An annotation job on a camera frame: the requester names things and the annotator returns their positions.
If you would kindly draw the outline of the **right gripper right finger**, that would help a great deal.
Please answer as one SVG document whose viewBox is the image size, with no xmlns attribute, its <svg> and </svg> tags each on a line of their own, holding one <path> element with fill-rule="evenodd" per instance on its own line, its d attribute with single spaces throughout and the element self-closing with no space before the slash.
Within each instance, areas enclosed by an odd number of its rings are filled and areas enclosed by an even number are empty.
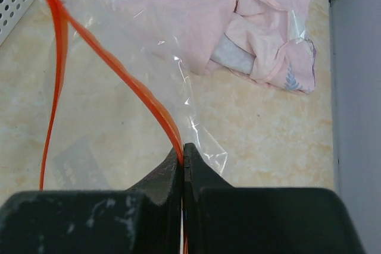
<svg viewBox="0 0 381 254">
<path fill-rule="evenodd" d="M 233 187 L 184 147 L 185 253 L 363 253 L 339 196 L 311 187 Z"/>
</svg>

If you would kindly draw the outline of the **clear orange zip bag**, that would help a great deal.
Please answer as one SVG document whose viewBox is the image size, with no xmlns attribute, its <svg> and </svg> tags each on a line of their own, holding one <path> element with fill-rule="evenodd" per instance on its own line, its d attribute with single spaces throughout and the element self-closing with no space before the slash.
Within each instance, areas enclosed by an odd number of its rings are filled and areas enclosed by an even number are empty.
<svg viewBox="0 0 381 254">
<path fill-rule="evenodd" d="M 193 143 L 218 174 L 227 153 L 200 124 L 174 30 L 150 6 L 114 17 L 97 0 L 40 0 L 55 38 L 46 72 L 42 190 L 126 189 Z"/>
</svg>

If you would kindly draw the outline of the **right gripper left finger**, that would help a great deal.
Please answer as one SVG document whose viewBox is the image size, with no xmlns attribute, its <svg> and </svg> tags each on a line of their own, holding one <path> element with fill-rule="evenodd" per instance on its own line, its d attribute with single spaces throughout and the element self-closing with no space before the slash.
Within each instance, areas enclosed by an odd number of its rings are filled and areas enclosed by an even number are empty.
<svg viewBox="0 0 381 254">
<path fill-rule="evenodd" d="M 30 191 L 1 207 L 2 253 L 179 253 L 175 151 L 127 190 Z"/>
</svg>

